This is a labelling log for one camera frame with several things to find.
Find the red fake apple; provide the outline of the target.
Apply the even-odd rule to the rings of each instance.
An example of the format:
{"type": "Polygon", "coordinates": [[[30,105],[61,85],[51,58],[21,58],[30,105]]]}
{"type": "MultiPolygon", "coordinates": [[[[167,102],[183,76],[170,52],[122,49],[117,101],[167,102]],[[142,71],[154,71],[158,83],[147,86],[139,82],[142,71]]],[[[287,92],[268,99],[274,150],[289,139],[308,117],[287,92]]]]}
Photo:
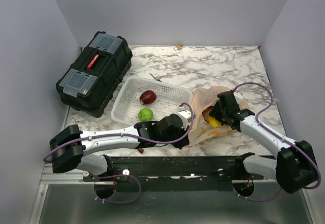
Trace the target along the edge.
{"type": "Polygon", "coordinates": [[[143,105],[151,104],[156,99],[157,99],[157,96],[156,96],[155,92],[152,90],[147,90],[147,91],[143,92],[139,97],[140,103],[143,105]]]}

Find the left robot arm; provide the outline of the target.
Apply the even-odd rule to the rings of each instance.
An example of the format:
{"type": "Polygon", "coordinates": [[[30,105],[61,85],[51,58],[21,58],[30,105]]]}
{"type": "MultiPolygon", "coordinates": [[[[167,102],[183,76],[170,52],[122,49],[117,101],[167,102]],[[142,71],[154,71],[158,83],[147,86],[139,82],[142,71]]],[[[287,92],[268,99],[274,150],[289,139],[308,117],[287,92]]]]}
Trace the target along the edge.
{"type": "Polygon", "coordinates": [[[188,134],[193,118],[185,110],[159,121],[138,122],[124,129],[100,132],[82,131],[76,124],[69,125],[50,140],[50,152],[43,161],[52,164],[54,173],[79,169],[106,181],[112,177],[113,169],[105,157],[96,155],[97,152],[169,144],[182,149],[189,145],[188,134]]]}

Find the yellow fake bell pepper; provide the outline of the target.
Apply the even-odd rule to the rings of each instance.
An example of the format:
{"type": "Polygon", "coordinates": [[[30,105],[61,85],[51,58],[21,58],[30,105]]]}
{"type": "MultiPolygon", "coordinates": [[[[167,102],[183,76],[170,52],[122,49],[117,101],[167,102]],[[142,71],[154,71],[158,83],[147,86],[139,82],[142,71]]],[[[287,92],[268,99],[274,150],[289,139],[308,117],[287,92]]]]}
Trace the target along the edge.
{"type": "Polygon", "coordinates": [[[208,116],[208,123],[212,126],[212,127],[221,127],[222,123],[218,120],[216,120],[214,117],[212,116],[208,116]]]}

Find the orange translucent plastic bag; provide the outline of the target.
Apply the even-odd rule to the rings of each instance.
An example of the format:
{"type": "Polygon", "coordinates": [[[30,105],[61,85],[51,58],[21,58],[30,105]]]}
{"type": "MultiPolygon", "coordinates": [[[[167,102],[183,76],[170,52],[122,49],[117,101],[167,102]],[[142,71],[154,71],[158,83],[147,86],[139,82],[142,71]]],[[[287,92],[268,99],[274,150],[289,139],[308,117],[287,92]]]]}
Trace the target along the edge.
{"type": "Polygon", "coordinates": [[[225,137],[234,132],[230,126],[216,126],[208,122],[208,111],[213,108],[217,101],[217,95],[221,92],[229,91],[228,87],[212,86],[210,88],[198,88],[193,92],[190,106],[196,115],[193,127],[188,134],[189,145],[197,145],[213,137],[225,137]]]}

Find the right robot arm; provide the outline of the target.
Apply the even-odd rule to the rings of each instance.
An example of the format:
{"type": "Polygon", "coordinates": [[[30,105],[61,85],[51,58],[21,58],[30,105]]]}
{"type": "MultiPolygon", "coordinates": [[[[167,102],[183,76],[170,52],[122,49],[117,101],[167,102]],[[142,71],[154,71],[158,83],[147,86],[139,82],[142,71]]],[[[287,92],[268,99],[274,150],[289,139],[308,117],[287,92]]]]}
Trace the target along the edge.
{"type": "Polygon", "coordinates": [[[305,188],[317,188],[321,175],[311,145],[295,141],[258,121],[249,109],[240,109],[233,91],[218,94],[209,115],[221,124],[244,133],[262,145],[273,158],[247,153],[234,165],[234,175],[245,179],[258,174],[276,180],[289,194],[305,188]]]}

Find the green fake fruit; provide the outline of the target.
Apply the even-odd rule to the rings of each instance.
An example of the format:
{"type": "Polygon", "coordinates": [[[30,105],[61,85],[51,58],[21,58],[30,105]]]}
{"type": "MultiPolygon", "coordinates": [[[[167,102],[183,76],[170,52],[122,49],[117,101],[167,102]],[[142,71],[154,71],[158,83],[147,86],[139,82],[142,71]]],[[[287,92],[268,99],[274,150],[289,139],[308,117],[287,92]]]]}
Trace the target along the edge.
{"type": "Polygon", "coordinates": [[[148,122],[153,119],[153,112],[148,108],[143,108],[138,113],[138,118],[141,122],[148,122]]]}

